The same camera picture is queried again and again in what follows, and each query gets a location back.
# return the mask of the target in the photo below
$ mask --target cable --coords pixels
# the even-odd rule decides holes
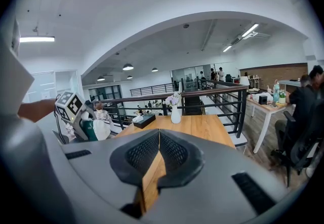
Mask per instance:
[[[55,102],[60,98],[60,96],[61,96],[61,95],[57,95],[57,97],[56,97],[56,99],[55,99]],[[55,111],[56,111],[56,106],[54,107],[54,116],[55,116],[55,119],[56,119],[56,125],[57,125],[58,131],[59,131],[59,135],[60,135],[61,143],[62,143],[62,144],[66,144],[65,140],[63,139],[62,132],[61,132],[60,123],[59,123],[59,117],[58,117],[58,115],[55,113]]]

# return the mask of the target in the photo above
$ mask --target brick wall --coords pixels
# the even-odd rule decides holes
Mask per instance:
[[[241,76],[244,76],[244,73],[247,72],[248,75],[258,75],[260,79],[260,89],[267,90],[267,86],[273,89],[274,81],[278,80],[290,80],[298,79],[304,74],[308,73],[307,63],[298,63],[298,64],[283,64],[283,65],[273,65],[266,67],[257,67],[257,68],[247,68],[241,69]]]

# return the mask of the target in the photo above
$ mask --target black box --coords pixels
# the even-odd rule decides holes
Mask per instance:
[[[260,105],[266,105],[268,102],[268,97],[267,96],[259,96],[259,104]]]
[[[143,115],[143,120],[139,121],[139,122],[134,122],[134,126],[142,129],[145,128],[147,125],[149,125],[151,122],[153,122],[155,120],[155,114],[153,115]]]

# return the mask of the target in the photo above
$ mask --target white vase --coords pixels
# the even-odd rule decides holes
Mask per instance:
[[[172,106],[172,113],[171,113],[171,122],[179,123],[181,121],[181,115],[178,110],[177,105]]]
[[[286,98],[285,97],[284,98],[279,97],[278,103],[285,104],[286,103]]]

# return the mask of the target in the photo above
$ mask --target bottle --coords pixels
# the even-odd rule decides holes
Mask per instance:
[[[273,101],[278,102],[279,100],[279,83],[276,79],[273,86]]]

